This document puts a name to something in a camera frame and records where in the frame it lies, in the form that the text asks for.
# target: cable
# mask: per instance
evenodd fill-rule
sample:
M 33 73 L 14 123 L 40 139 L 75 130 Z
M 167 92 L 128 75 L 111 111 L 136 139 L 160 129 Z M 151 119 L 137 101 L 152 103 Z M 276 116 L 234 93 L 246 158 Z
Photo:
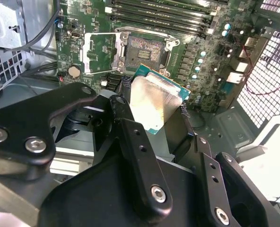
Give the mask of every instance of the cable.
M 256 96 L 270 95 L 270 94 L 275 93 L 276 91 L 278 91 L 278 90 L 280 89 L 280 86 L 277 87 L 276 89 L 274 89 L 273 91 L 265 92 L 265 93 L 255 93 L 255 92 L 253 92 L 253 91 L 248 87 L 248 83 L 247 83 L 247 82 L 248 82 L 248 79 L 249 79 L 251 73 L 252 73 L 253 70 L 254 70 L 254 66 L 253 66 L 253 63 L 252 63 L 252 61 L 251 61 L 251 59 L 250 59 L 250 57 L 249 57 L 249 55 L 248 55 L 248 53 L 247 53 L 247 50 L 246 50 L 246 48 L 245 48 L 244 45 L 242 45 L 242 49 L 244 50 L 244 52 L 245 52 L 245 54 L 246 54 L 246 57 L 247 57 L 247 59 L 249 60 L 249 64 L 250 64 L 250 70 L 248 71 L 247 75 L 245 76 L 245 88 L 246 88 L 246 90 L 247 90 L 250 94 L 256 95 Z
M 36 73 L 40 73 L 40 72 L 45 72 L 45 71 L 50 71 L 50 70 L 55 70 L 57 69 L 57 63 L 53 62 L 53 63 L 49 63 L 46 65 L 41 65 L 38 66 L 34 69 L 31 70 L 26 70 L 23 73 L 21 73 L 21 76 L 26 76 L 26 75 L 32 75 L 32 74 L 36 74 Z
M 29 83 L 27 82 L 27 80 L 24 79 L 23 77 L 27 77 L 27 76 L 33 75 L 33 74 L 35 74 L 35 73 L 50 71 L 50 70 L 53 70 L 53 69 L 57 69 L 57 63 L 56 63 L 56 62 L 49 63 L 49 64 L 46 64 L 46 65 L 41 65 L 41 66 L 38 66 L 38 67 L 36 67 L 36 68 L 34 68 L 34 69 L 24 71 L 23 73 L 18 74 L 18 77 L 24 81 L 24 83 L 27 85 L 27 87 L 28 87 L 35 95 L 38 95 L 37 92 L 29 85 Z
M 202 113 L 200 111 L 197 111 L 197 113 L 198 113 L 198 116 L 200 117 L 200 119 L 202 120 L 202 125 L 197 126 L 197 127 L 193 127 L 192 129 L 200 129 L 200 128 L 203 128 L 203 127 L 206 126 L 206 120 L 203 117 Z
M 38 54 L 38 55 L 45 56 L 45 57 L 50 58 L 50 59 L 53 59 L 53 60 L 57 60 L 57 55 L 52 54 L 52 53 L 47 53 L 47 52 L 37 52 L 37 51 L 34 51 L 34 53 L 35 53 L 35 54 Z
M 26 49 L 30 48 L 31 46 L 33 46 L 34 44 L 36 44 L 37 42 L 39 42 L 45 36 L 45 34 L 48 32 L 50 27 L 54 24 L 58 14 L 59 14 L 59 11 L 60 11 L 60 0 L 57 0 L 57 2 L 56 2 L 56 11 L 52 15 L 52 17 L 48 21 L 48 23 L 45 25 L 45 27 L 36 35 L 36 37 L 34 39 L 32 39 L 30 42 L 28 42 L 27 44 L 25 44 L 25 45 L 23 45 L 21 47 L 17 47 L 17 48 L 13 48 L 13 49 L 6 49 L 6 50 L 7 51 L 26 50 Z
M 54 33 L 55 33 L 55 28 L 56 28 L 56 25 L 54 24 L 54 25 L 52 26 L 52 32 L 51 32 L 50 39 L 49 39 L 49 41 L 47 42 L 46 46 L 45 46 L 42 50 L 33 49 L 33 48 L 31 48 L 31 47 L 30 47 L 29 49 L 30 49 L 31 51 L 34 51 L 35 54 L 42 54 L 42 53 L 44 53 L 44 52 L 47 50 L 47 48 L 49 48 L 49 46 L 51 45 L 51 42 L 52 42 L 52 40 L 53 40 Z
M 23 80 L 23 82 L 27 85 L 27 87 L 28 87 L 35 95 L 38 95 L 38 93 L 35 92 L 35 90 L 31 87 L 31 85 L 29 85 L 29 83 L 27 82 L 26 79 L 24 79 L 20 74 L 18 74 L 18 77 L 19 77 L 20 79 Z

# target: ram slot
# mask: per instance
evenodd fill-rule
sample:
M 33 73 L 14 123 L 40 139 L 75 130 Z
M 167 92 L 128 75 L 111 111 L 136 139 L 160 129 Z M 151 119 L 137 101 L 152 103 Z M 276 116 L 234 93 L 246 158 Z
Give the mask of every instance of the ram slot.
M 136 7 L 122 7 L 121 5 L 114 5 L 114 11 L 117 13 L 127 14 L 130 13 L 132 15 L 139 15 L 148 18 L 155 18 L 167 22 L 175 22 L 177 24 L 185 25 L 185 26 L 193 26 L 200 28 L 201 26 L 206 26 L 210 23 L 205 18 L 191 18 L 191 17 L 182 17 L 182 16 L 175 16 L 167 13 L 160 13 L 156 11 L 152 11 L 149 9 L 140 9 Z
M 192 7 L 191 9 L 186 9 L 186 8 L 180 8 L 177 6 L 170 6 L 162 3 L 156 3 L 152 1 L 147 1 L 147 0 L 141 0 L 141 1 L 132 1 L 132 0 L 114 0 L 113 4 L 124 4 L 124 5 L 129 5 L 129 6 L 136 6 L 140 8 L 149 8 L 150 10 L 156 9 L 159 12 L 165 12 L 165 13 L 170 13 L 170 14 L 175 14 L 175 15 L 180 15 L 180 16 L 186 16 L 186 15 L 193 15 L 197 16 L 198 14 L 206 15 L 209 16 L 211 13 L 210 10 L 205 9 L 205 8 L 199 8 L 199 7 Z
M 196 28 L 191 28 L 186 26 L 177 26 L 177 25 L 173 26 L 170 25 L 169 23 L 165 23 L 153 19 L 145 19 L 143 17 L 138 17 L 138 16 L 131 17 L 130 15 L 122 15 L 122 14 L 114 13 L 113 16 L 111 16 L 111 20 L 141 24 L 145 26 L 160 28 L 167 31 L 176 31 L 179 33 L 189 34 L 189 35 L 196 35 L 196 36 L 203 35 L 202 29 L 198 30 Z

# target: mounting hole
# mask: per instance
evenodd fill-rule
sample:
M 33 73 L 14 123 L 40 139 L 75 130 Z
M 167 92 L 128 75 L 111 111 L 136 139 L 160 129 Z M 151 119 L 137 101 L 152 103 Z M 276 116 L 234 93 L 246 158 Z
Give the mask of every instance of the mounting hole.
M 137 129 L 134 130 L 134 133 L 135 133 L 137 136 L 140 136 L 140 132 L 139 132 Z
M 121 98 L 121 97 L 116 97 L 116 100 L 117 100 L 119 103 L 122 103 L 122 104 L 125 103 L 124 99 Z
M 212 163 L 210 163 L 210 166 L 211 168 L 216 169 L 216 167 Z
M 146 148 L 143 146 L 143 145 L 140 145 L 139 146 L 139 150 L 142 151 L 142 152 L 146 152 Z
M 82 87 L 81 90 L 82 90 L 84 93 L 89 94 L 89 95 L 92 93 L 91 89 L 89 89 L 88 87 Z
M 98 127 L 98 126 L 100 126 L 102 124 L 102 120 L 100 119 L 100 118 L 96 118 L 96 119 L 94 119 L 93 121 L 92 121 L 92 125 L 94 126 L 94 127 Z
M 216 177 L 212 176 L 212 179 L 213 179 L 214 182 L 219 183 L 219 181 Z

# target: motherboard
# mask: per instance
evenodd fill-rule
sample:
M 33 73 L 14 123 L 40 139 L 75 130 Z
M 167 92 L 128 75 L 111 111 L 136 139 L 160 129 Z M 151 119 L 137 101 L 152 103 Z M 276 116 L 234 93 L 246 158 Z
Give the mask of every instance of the motherboard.
M 191 91 L 189 108 L 214 113 L 245 70 L 253 0 L 61 0 L 58 76 L 114 90 L 144 64 Z

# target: black cable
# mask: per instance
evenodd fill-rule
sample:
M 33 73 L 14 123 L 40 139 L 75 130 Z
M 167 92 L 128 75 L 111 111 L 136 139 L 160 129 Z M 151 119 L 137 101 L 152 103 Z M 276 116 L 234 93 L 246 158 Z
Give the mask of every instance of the black cable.
M 33 49 L 33 48 L 31 48 L 31 47 L 30 47 L 29 49 L 30 49 L 31 51 L 34 51 L 35 54 L 42 54 L 42 53 L 44 53 L 44 52 L 47 50 L 47 48 L 49 48 L 49 46 L 51 45 L 51 42 L 52 42 L 52 39 L 53 39 L 54 33 L 55 33 L 55 28 L 56 28 L 56 25 L 54 24 L 54 25 L 52 26 L 52 31 L 51 31 L 50 39 L 49 39 L 49 41 L 47 42 L 46 46 L 45 46 L 42 50 Z
M 46 71 L 51 71 L 51 70 L 55 70 L 55 69 L 57 69 L 57 63 L 53 62 L 53 63 L 49 63 L 46 65 L 38 66 L 34 69 L 26 70 L 23 73 L 21 73 L 21 76 L 26 76 L 26 75 L 29 76 L 29 75 L 46 72 Z
M 35 53 L 35 54 L 38 54 L 38 55 L 45 56 L 45 57 L 50 58 L 50 59 L 53 59 L 53 60 L 57 60 L 57 55 L 52 54 L 52 53 L 47 53 L 47 52 L 37 52 L 37 51 L 34 51 L 34 53 Z
M 34 44 L 36 44 L 37 42 L 39 42 L 45 36 L 45 34 L 48 32 L 50 27 L 54 24 L 55 19 L 57 18 L 58 14 L 59 14 L 59 11 L 60 11 L 60 0 L 57 0 L 56 11 L 52 15 L 51 19 L 46 24 L 46 26 L 38 33 L 38 35 L 36 35 L 36 37 L 34 39 L 32 39 L 30 42 L 27 42 L 27 44 L 25 44 L 21 47 L 17 47 L 17 48 L 13 48 L 13 49 L 6 49 L 6 50 L 7 51 L 26 50 L 26 49 L 30 48 L 31 46 L 33 46 Z
M 202 125 L 197 126 L 197 127 L 193 127 L 193 129 L 201 129 L 201 128 L 206 126 L 206 120 L 205 120 L 205 118 L 203 117 L 203 115 L 202 115 L 202 113 L 200 111 L 198 111 L 198 116 L 202 120 Z
M 29 85 L 29 83 L 27 82 L 26 79 L 24 79 L 20 74 L 18 74 L 18 77 L 19 77 L 20 79 L 23 80 L 23 82 L 27 85 L 27 87 L 28 87 L 35 95 L 38 95 L 38 93 L 35 92 L 35 90 L 31 87 L 31 85 Z

